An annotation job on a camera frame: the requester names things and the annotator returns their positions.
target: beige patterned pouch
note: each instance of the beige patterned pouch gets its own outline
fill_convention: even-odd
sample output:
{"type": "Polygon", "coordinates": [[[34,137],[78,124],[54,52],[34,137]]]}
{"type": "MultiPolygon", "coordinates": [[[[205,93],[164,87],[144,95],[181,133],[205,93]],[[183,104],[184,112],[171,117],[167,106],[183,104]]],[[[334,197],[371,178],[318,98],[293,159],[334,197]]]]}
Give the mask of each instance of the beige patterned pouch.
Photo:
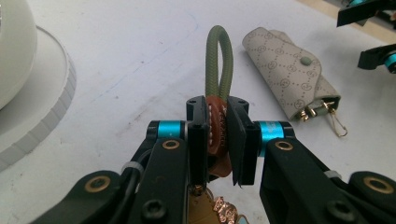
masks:
{"type": "Polygon", "coordinates": [[[262,27],[247,34],[243,46],[289,120],[307,121],[330,114],[337,135],[347,134],[335,116],[341,96],[321,75],[315,55],[295,46],[285,33],[262,27]],[[337,132],[334,119],[345,133],[337,132]]]}

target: white table surface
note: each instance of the white table surface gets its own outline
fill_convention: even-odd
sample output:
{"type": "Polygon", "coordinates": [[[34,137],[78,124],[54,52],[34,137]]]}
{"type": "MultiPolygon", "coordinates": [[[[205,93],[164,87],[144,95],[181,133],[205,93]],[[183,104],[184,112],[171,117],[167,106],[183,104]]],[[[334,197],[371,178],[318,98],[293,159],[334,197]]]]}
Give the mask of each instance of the white table surface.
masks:
{"type": "MultiPolygon", "coordinates": [[[[119,172],[154,119],[185,119],[185,102],[204,94],[205,42],[222,25],[233,43],[231,95],[250,102],[252,120],[285,120],[243,46],[262,26],[286,32],[315,54],[343,96],[338,138],[329,118],[292,125],[299,140],[345,181],[356,171],[396,179],[396,76],[384,66],[357,68],[362,50],[386,43],[292,0],[29,0],[36,24],[57,36],[74,61],[74,100],[57,128],[29,155],[0,173],[0,223],[28,223],[91,172],[119,172]]],[[[268,223],[256,184],[232,178],[209,185],[251,223],[268,223]]]]}

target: blue anodized joint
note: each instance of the blue anodized joint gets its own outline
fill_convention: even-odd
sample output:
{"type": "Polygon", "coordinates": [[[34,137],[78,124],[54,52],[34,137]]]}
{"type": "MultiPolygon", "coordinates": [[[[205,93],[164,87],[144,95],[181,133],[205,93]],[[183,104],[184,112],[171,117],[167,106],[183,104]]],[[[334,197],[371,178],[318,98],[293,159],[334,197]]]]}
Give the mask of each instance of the blue anodized joint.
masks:
{"type": "Polygon", "coordinates": [[[284,138],[282,125],[278,121],[259,121],[262,128],[262,150],[260,157],[265,156],[267,143],[274,138],[284,138]]]}
{"type": "Polygon", "coordinates": [[[384,61],[384,65],[391,73],[396,73],[396,53],[388,56],[388,58],[384,61]]]}
{"type": "Polygon", "coordinates": [[[181,137],[180,120],[161,120],[158,126],[158,138],[181,137]]]}

